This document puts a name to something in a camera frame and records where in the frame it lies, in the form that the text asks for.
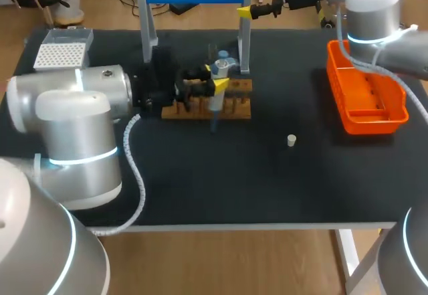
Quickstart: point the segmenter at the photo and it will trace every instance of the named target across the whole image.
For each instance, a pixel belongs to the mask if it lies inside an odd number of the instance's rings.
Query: orange basket
[[[348,42],[344,44],[349,51]],[[328,79],[347,133],[388,134],[408,121],[406,92],[393,79],[355,69],[337,40],[327,50]]]

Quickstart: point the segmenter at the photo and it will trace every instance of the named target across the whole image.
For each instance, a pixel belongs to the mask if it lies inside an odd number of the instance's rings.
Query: floor
[[[428,26],[421,0],[406,0],[404,18]],[[117,0],[82,0],[85,26],[94,29],[139,29],[138,19]],[[285,10],[277,19],[264,17],[254,28],[318,28],[313,8]],[[0,7],[0,100],[13,75],[23,40],[42,24],[37,10]],[[235,5],[202,5],[175,16],[155,17],[157,29],[236,29]],[[363,257],[376,231],[355,231]],[[107,237],[110,295],[119,294],[343,294],[342,275],[331,232],[236,231],[125,233]]]

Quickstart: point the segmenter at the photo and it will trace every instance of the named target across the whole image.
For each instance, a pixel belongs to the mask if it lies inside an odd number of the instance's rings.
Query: black tabletop
[[[32,72],[45,32],[35,32],[16,74]],[[160,31],[184,66],[236,39],[236,31]],[[428,197],[428,128],[409,102],[410,120],[394,135],[355,137],[340,123],[326,75],[326,44],[334,31],[252,31],[251,120],[221,121],[218,133],[197,120],[142,120],[131,149],[147,189],[137,225],[222,223],[368,223],[396,221]],[[95,31],[91,66],[142,61],[139,31]],[[417,80],[407,80],[424,105]],[[116,125],[122,142],[126,120]],[[18,134],[4,100],[0,155],[32,157],[38,135]],[[289,134],[296,145],[286,144]],[[134,212],[138,189],[123,155],[123,188],[111,203],[76,211],[85,225],[111,226]]]

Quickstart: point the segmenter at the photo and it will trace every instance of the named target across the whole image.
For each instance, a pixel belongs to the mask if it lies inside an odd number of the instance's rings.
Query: white cable
[[[116,235],[122,231],[124,231],[126,228],[131,226],[138,216],[141,214],[142,209],[144,208],[144,203],[146,201],[146,189],[144,187],[144,181],[142,180],[140,171],[138,170],[138,167],[136,166],[134,162],[134,158],[132,158],[131,149],[129,147],[129,136],[130,132],[132,130],[132,127],[140,120],[140,115],[136,114],[128,123],[128,125],[125,128],[125,131],[123,133],[123,148],[125,151],[126,159],[128,160],[129,166],[132,169],[132,172],[134,173],[136,183],[138,184],[138,188],[140,189],[140,202],[138,203],[138,207],[136,208],[136,211],[134,212],[134,215],[124,224],[120,225],[119,227],[115,227],[112,229],[107,230],[93,230],[91,229],[91,232],[95,236],[111,236]]]
[[[349,53],[346,51],[344,45],[343,45],[343,38],[342,38],[342,14],[340,13],[340,7],[337,9],[337,38],[339,40],[339,48],[342,52],[342,55],[348,59],[349,61],[354,64],[354,67],[357,70],[361,70],[364,72],[367,72],[367,70],[371,70],[373,72],[382,74],[384,76],[388,76],[391,79],[393,79],[396,83],[398,83],[404,91],[406,91],[409,98],[413,101],[415,104],[417,110],[422,114],[422,117],[424,118],[425,122],[428,124],[428,112],[422,105],[421,101],[416,97],[416,95],[413,93],[413,91],[410,89],[410,87],[395,73],[392,73],[391,71],[381,67],[381,66],[374,66],[372,64],[359,61],[357,59],[354,59],[352,56],[349,55]]]

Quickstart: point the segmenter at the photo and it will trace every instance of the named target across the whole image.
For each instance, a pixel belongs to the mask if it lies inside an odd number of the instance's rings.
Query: metal frame
[[[242,7],[250,6],[251,0],[243,0]],[[249,43],[251,40],[251,20],[239,18],[238,48],[241,74],[249,74]]]
[[[251,0],[243,0],[241,6],[250,6]],[[152,59],[152,48],[158,45],[158,37],[154,27],[154,20],[150,5],[146,0],[138,0],[138,7],[140,9],[140,32],[142,55],[145,63]],[[239,19],[239,33],[238,33],[238,49],[239,49],[239,64],[242,74],[249,73],[249,45],[251,37],[251,21],[249,19]]]
[[[377,271],[377,254],[386,232],[382,233],[371,249],[360,262],[356,252],[352,229],[389,230],[395,223],[249,223],[249,224],[207,224],[207,225],[155,225],[131,226],[126,233],[167,232],[167,231],[263,231],[263,230],[296,230],[296,229],[334,229],[338,242],[340,259],[345,276],[346,295],[365,295],[377,285],[382,295],[386,295],[379,281]],[[103,230],[108,227],[90,227],[92,230]]]
[[[140,9],[140,32],[142,44],[142,57],[145,63],[152,59],[152,48],[158,45],[158,36],[154,28],[154,20],[150,4],[146,0],[137,0]]]

